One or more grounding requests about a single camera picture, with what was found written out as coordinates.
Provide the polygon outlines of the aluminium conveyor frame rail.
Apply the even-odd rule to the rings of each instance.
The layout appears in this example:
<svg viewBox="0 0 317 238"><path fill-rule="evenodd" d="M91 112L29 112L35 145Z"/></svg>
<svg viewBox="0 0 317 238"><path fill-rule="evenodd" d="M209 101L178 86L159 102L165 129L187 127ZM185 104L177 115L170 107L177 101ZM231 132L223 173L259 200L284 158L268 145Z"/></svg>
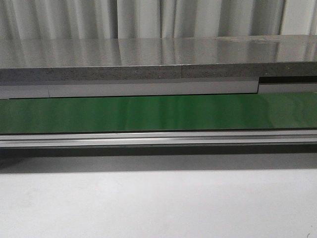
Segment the aluminium conveyor frame rail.
<svg viewBox="0 0 317 238"><path fill-rule="evenodd" d="M316 129L141 131L1 135L1 148L316 143Z"/></svg>

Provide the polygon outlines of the white pleated curtain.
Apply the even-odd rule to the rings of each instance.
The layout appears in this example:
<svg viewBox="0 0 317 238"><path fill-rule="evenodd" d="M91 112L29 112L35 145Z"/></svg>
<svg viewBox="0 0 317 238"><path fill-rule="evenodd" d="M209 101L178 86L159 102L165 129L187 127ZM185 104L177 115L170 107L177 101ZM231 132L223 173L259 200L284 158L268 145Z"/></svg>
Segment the white pleated curtain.
<svg viewBox="0 0 317 238"><path fill-rule="evenodd" d="M2 39L314 35L314 0L3 0Z"/></svg>

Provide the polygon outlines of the grey stone counter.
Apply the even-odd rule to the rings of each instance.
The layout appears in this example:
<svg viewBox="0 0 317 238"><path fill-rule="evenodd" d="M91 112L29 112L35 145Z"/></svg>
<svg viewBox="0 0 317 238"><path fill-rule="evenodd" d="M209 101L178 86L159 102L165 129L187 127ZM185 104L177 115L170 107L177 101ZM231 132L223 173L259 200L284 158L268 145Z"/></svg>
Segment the grey stone counter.
<svg viewBox="0 0 317 238"><path fill-rule="evenodd" d="M0 43L3 99L316 90L316 36Z"/></svg>

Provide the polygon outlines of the green conveyor belt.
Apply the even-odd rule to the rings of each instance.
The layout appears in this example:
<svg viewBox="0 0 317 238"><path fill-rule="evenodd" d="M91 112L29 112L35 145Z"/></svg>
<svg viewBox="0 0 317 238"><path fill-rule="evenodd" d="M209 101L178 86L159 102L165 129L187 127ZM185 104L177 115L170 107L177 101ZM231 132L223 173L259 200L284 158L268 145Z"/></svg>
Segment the green conveyor belt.
<svg viewBox="0 0 317 238"><path fill-rule="evenodd" d="M316 93L5 99L1 134L315 128Z"/></svg>

